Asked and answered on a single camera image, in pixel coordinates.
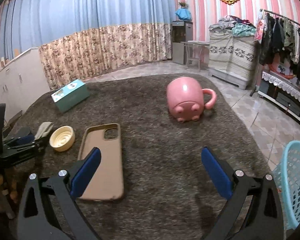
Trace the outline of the cream plastic bowl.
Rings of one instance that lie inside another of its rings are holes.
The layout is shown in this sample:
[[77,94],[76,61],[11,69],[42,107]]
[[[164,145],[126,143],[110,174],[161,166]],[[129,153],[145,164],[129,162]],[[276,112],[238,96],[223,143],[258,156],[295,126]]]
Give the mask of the cream plastic bowl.
[[67,151],[75,141],[75,132],[71,126],[56,129],[49,139],[50,146],[57,152]]

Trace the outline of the light blue laundry basket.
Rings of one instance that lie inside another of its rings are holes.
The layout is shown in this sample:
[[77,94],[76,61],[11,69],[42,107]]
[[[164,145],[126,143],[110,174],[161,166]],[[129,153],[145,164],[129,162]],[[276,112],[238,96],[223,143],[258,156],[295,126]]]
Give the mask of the light blue laundry basket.
[[285,228],[300,225],[300,141],[289,142],[272,172],[285,215]]

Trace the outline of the white cabinet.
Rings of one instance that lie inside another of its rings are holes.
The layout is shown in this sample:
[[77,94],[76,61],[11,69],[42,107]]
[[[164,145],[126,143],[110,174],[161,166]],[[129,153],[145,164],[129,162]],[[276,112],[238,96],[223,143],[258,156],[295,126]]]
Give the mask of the white cabinet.
[[0,69],[0,103],[6,105],[5,122],[50,91],[38,48],[30,48]]

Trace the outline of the tan phone case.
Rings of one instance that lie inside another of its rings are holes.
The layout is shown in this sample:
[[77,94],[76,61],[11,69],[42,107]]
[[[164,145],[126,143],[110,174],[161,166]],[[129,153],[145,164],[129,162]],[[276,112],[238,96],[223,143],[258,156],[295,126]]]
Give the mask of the tan phone case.
[[84,159],[94,147],[101,151],[101,163],[80,198],[99,202],[122,198],[124,181],[120,125],[112,123],[87,128],[78,159]]

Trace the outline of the teal cardboard box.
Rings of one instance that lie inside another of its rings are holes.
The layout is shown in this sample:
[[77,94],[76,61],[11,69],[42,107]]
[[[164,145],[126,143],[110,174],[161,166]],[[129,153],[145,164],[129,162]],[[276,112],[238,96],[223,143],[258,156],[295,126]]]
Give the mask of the teal cardboard box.
[[54,92],[51,98],[57,108],[64,113],[85,100],[89,95],[87,85],[80,79],[77,79]]

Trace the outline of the grey shaggy rug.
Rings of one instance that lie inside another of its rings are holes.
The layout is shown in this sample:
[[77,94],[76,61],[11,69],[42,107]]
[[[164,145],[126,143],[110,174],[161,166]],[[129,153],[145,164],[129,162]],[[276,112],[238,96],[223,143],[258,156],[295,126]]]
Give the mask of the grey shaggy rug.
[[253,177],[270,171],[242,120],[221,93],[199,121],[177,122],[167,109],[166,87],[174,75],[89,83],[90,96],[66,113],[42,95],[16,122],[14,131],[42,122],[69,125],[76,140],[70,150],[48,147],[40,162],[17,167],[21,181],[36,172],[49,177],[77,160],[83,133],[92,126],[121,126],[124,197],[116,202],[77,203],[102,239],[200,239],[224,206],[201,162],[209,147],[234,169]]

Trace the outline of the low lace covered shelf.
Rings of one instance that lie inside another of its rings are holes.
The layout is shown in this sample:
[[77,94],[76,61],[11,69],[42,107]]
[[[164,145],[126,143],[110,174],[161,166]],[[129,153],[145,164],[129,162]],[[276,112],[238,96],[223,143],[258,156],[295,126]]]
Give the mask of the low lace covered shelf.
[[258,94],[300,123],[300,89],[274,72],[262,72]]

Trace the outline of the blue floral curtain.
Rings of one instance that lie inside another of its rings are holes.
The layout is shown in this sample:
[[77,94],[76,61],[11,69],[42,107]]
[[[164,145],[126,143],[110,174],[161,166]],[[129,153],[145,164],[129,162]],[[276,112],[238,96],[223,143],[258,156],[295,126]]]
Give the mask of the blue floral curtain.
[[0,58],[38,48],[52,89],[172,56],[175,0],[4,0]]

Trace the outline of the pink pig mug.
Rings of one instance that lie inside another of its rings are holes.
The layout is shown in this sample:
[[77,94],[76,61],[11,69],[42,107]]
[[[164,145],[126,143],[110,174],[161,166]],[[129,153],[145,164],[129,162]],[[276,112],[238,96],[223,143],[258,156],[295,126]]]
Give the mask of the pink pig mug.
[[167,105],[171,116],[178,122],[196,121],[205,109],[213,109],[217,94],[213,89],[202,88],[200,83],[181,76],[167,85]]

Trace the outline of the covered cabinet with clothes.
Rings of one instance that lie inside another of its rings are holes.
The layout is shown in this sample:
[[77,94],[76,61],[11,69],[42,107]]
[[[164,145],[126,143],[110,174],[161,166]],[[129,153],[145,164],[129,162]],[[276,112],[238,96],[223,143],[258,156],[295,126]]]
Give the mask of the covered cabinet with clothes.
[[256,27],[227,15],[209,26],[209,75],[245,90],[254,77]]

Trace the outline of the small metal stool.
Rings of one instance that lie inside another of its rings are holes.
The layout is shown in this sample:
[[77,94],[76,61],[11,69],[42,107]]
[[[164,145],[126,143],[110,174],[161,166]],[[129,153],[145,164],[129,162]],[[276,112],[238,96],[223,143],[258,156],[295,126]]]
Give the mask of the small metal stool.
[[206,41],[187,41],[182,42],[186,51],[185,69],[197,66],[198,72],[201,71],[202,54],[205,49],[209,49],[210,43]]

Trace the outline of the clothes rack with garments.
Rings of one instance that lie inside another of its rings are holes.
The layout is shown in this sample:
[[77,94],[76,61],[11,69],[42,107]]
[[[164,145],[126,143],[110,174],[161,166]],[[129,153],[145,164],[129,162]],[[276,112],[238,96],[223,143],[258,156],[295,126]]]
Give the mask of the clothes rack with garments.
[[267,9],[260,9],[255,34],[256,70],[253,96],[266,81],[300,101],[300,24]]

